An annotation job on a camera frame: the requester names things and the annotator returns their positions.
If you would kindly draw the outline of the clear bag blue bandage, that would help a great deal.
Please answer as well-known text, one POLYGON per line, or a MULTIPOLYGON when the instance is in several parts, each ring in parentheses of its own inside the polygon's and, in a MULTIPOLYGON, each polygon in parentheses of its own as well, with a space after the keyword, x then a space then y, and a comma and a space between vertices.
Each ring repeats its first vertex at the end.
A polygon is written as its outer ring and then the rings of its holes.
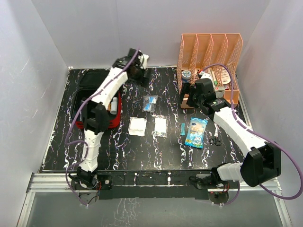
POLYGON ((143 97, 143 111, 154 112, 157 104, 158 96, 144 96, 143 97))

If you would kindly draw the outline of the clear bag white gauze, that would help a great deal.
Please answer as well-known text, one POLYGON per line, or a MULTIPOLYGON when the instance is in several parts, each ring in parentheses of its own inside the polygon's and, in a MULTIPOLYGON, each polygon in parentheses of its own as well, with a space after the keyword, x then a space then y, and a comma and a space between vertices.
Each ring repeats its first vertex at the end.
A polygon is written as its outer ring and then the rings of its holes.
POLYGON ((168 133, 168 120, 167 117, 162 115, 156 115, 154 117, 154 130, 152 135, 155 137, 166 138, 168 133))

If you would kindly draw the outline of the white plastic bottle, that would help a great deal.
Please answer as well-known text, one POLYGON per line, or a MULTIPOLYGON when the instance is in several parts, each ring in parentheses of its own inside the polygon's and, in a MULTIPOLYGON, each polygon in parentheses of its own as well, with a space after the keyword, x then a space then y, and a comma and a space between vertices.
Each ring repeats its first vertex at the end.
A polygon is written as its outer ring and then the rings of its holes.
POLYGON ((110 113, 112 115, 116 115, 118 110, 118 98, 113 97, 112 102, 111 102, 111 108, 110 108, 110 113))

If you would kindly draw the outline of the white gauze pad packet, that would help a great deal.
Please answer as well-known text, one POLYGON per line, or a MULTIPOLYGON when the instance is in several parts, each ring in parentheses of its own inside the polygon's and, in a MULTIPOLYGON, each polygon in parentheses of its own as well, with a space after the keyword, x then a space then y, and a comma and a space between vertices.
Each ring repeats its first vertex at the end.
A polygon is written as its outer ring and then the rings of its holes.
POLYGON ((131 117, 128 132, 130 135, 134 136, 145 136, 147 120, 144 118, 131 117))

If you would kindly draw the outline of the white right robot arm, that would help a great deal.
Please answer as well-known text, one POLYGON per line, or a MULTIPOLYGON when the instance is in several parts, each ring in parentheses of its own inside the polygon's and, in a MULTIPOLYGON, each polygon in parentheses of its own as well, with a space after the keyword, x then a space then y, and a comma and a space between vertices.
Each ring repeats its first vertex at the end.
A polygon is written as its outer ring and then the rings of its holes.
POLYGON ((235 110, 223 97, 217 98, 209 78, 200 78, 194 84, 183 83, 179 101, 199 108, 237 144, 245 155, 242 163, 226 163, 212 168, 211 182, 221 188, 228 181, 244 181, 250 187, 258 186, 281 175, 281 149, 250 132, 242 120, 235 120, 235 110))

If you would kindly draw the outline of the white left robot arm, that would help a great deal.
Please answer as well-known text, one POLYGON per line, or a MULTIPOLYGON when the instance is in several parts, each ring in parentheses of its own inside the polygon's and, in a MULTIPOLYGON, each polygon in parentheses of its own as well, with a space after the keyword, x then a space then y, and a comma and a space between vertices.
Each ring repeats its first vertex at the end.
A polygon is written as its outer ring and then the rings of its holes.
POLYGON ((81 104, 81 116, 84 123, 84 145, 76 181, 82 187, 92 189, 98 183, 96 169, 98 167, 98 153, 101 138, 110 124, 107 113, 120 87, 127 81, 143 85, 149 55, 140 50, 130 49, 127 56, 116 59, 108 75, 87 100, 81 104))

